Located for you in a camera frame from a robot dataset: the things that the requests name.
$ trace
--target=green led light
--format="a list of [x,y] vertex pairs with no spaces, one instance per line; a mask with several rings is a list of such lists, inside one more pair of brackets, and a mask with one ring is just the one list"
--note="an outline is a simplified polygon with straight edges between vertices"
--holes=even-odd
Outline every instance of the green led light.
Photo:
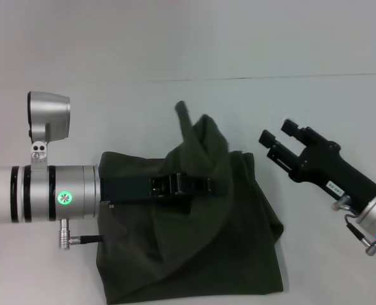
[[72,194],[69,192],[60,192],[58,195],[58,202],[61,205],[70,205],[72,202]]

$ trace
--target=white wall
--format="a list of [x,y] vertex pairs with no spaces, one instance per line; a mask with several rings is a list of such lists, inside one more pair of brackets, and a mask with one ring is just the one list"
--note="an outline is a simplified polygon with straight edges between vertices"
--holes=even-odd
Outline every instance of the white wall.
[[[0,1],[0,166],[29,162],[30,90],[71,98],[70,138],[50,145],[51,164],[94,164],[104,151],[164,157],[181,141],[178,100],[192,120],[211,115],[231,150],[255,154],[285,224],[285,292],[168,304],[376,302],[376,257],[326,193],[290,181],[258,143],[266,128],[299,153],[279,131],[293,118],[376,181],[376,1]],[[71,229],[97,232],[95,220]],[[0,304],[105,303],[95,245],[62,253],[58,230],[0,225]]]

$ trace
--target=dark green cloth bag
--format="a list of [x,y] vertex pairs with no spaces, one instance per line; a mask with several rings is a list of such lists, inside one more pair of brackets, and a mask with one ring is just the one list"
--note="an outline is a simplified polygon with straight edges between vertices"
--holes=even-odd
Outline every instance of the dark green cloth bag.
[[253,155],[229,153],[209,116],[192,126],[183,102],[176,111],[183,143],[165,159],[105,152],[100,176],[185,172],[220,182],[224,194],[194,198],[190,211],[178,202],[101,206],[97,268],[107,303],[282,291],[274,243],[283,226],[255,181]]

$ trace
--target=green fabric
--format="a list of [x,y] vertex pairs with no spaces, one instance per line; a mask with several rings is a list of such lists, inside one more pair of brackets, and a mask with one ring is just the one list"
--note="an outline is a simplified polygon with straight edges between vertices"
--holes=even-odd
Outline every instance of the green fabric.
[[191,125],[176,106],[183,143],[165,159],[102,155],[102,178],[186,172],[223,185],[223,196],[194,198],[190,211],[169,205],[101,207],[97,250],[108,304],[200,295],[282,291],[274,243],[283,226],[255,181],[252,154],[228,152],[209,116]]

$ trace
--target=label sticker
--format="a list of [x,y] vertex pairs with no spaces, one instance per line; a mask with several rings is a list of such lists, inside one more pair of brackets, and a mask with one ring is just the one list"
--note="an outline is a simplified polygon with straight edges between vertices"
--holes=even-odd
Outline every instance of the label sticker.
[[330,189],[332,192],[334,192],[336,195],[339,195],[340,197],[342,197],[345,194],[345,191],[338,187],[336,184],[334,184],[332,181],[329,181],[326,187]]

